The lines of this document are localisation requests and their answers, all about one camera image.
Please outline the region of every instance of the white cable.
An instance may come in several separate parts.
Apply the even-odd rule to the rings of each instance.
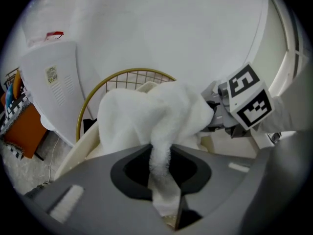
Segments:
[[[51,179],[51,165],[52,165],[52,160],[53,160],[53,153],[54,153],[54,149],[55,149],[55,147],[57,146],[57,143],[58,143],[59,139],[60,139],[60,137],[58,137],[58,140],[57,140],[57,142],[55,143],[55,145],[54,145],[54,147],[53,147],[53,150],[52,150],[52,157],[51,157],[51,162],[50,162],[50,167],[49,167],[49,183],[51,183],[51,182],[50,182],[50,179]]]

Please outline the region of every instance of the warning label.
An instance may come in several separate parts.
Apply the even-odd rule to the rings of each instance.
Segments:
[[[48,84],[52,84],[58,80],[57,67],[52,66],[50,68],[45,69],[45,73],[47,76]]]

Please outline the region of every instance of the white towel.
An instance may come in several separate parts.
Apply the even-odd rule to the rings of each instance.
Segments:
[[[102,155],[126,148],[153,145],[148,187],[161,216],[176,215],[180,189],[168,171],[170,147],[200,149],[200,132],[213,110],[200,93],[180,82],[162,83],[148,93],[115,89],[101,100],[98,112]]]

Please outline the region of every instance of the wire basket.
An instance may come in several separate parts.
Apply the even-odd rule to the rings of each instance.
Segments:
[[[93,95],[102,87],[105,86],[105,94],[110,90],[116,88],[124,88],[130,90],[136,90],[146,82],[155,82],[161,84],[163,82],[175,81],[175,78],[158,70],[146,69],[146,68],[134,68],[128,70],[119,71],[111,76],[108,76],[102,80],[87,96],[83,107],[79,113],[77,126],[76,126],[76,142],[80,139],[80,129],[83,120],[85,109],[93,97]]]

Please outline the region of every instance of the floor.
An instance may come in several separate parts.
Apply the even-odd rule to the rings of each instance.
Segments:
[[[19,193],[25,194],[44,181],[49,181],[50,164],[51,181],[53,181],[55,172],[71,150],[71,147],[61,139],[58,140],[58,136],[54,132],[49,132],[37,150],[37,153],[44,161],[41,161],[36,156],[32,159],[22,158],[18,160],[6,147],[1,147],[0,150],[13,187]]]

